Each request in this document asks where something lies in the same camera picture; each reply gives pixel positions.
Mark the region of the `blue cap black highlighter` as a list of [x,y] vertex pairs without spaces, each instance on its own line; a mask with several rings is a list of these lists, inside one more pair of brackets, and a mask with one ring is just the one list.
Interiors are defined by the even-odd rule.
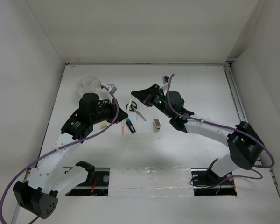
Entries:
[[131,133],[135,133],[136,130],[131,122],[131,120],[129,118],[126,119],[126,125],[128,127],[128,129],[130,130]]

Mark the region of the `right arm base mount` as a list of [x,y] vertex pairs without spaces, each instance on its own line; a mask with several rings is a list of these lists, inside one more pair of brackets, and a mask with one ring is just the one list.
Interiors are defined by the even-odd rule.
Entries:
[[233,180],[226,180],[227,175],[219,177],[208,168],[195,168],[191,170],[189,184],[193,186],[194,196],[236,196],[236,188]]

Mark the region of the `aluminium frame rail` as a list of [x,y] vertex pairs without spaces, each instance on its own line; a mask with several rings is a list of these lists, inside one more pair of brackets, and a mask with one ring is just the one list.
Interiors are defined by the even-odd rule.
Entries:
[[228,146],[230,147],[232,160],[239,167],[248,170],[253,168],[263,151],[263,147],[255,142],[255,140],[261,142],[260,137],[256,134],[252,126],[246,122],[245,112],[238,95],[230,64],[225,63],[223,69],[240,120],[240,123],[235,124],[233,127],[232,134],[228,139]]

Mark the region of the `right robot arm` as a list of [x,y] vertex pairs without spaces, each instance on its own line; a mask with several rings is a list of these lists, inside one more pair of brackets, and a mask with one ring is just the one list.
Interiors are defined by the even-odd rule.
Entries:
[[195,115],[184,108],[184,99],[177,91],[164,91],[159,85],[131,95],[146,107],[156,107],[170,119],[172,127],[184,133],[201,135],[218,141],[228,147],[229,152],[216,158],[206,170],[194,174],[192,182],[196,186],[211,186],[225,182],[227,175],[237,169],[254,170],[256,160],[263,151],[264,144],[252,126],[240,122],[234,127],[216,124]]

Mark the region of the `yellow clear pen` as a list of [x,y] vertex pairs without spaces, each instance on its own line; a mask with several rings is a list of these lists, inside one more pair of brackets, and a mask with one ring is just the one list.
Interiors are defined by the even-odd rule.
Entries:
[[132,100],[133,100],[133,97],[131,97],[130,98],[130,100],[129,100],[129,103],[128,103],[128,105],[127,105],[127,114],[129,113],[129,109],[130,109],[130,106],[131,106],[131,103],[132,103]]

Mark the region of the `black handled scissors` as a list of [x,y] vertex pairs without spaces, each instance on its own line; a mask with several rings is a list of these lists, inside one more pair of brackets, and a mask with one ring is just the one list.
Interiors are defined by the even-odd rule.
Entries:
[[143,121],[147,121],[144,116],[138,111],[138,106],[136,102],[132,101],[129,111],[135,112]]

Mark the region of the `pink clear pen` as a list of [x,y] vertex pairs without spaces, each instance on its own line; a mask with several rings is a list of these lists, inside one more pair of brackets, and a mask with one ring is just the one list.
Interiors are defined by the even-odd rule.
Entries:
[[124,123],[124,120],[121,122],[121,134],[122,134],[122,136],[124,135],[124,125],[125,125],[125,123]]

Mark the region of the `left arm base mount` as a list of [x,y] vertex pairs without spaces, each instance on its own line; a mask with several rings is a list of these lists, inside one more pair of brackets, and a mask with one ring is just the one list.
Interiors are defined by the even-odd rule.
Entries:
[[108,196],[109,168],[95,168],[85,161],[78,162],[76,166],[83,167],[88,175],[83,183],[74,187],[66,196]]

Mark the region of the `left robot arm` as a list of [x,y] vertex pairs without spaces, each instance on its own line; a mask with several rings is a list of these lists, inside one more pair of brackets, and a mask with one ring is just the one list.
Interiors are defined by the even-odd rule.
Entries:
[[80,161],[68,173],[64,173],[64,166],[93,131],[95,124],[103,121],[120,123],[127,117],[116,100],[101,100],[95,93],[84,94],[78,109],[61,128],[53,153],[45,157],[26,181],[17,181],[13,186],[17,203],[37,217],[46,219],[56,209],[60,197],[81,183],[92,184],[95,178],[93,165]]

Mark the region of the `white round divided container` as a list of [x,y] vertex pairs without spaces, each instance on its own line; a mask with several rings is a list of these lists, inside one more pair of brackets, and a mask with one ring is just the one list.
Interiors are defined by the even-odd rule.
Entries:
[[81,77],[76,83],[76,90],[80,98],[86,93],[95,93],[102,99],[101,91],[101,80],[94,75],[86,75]]

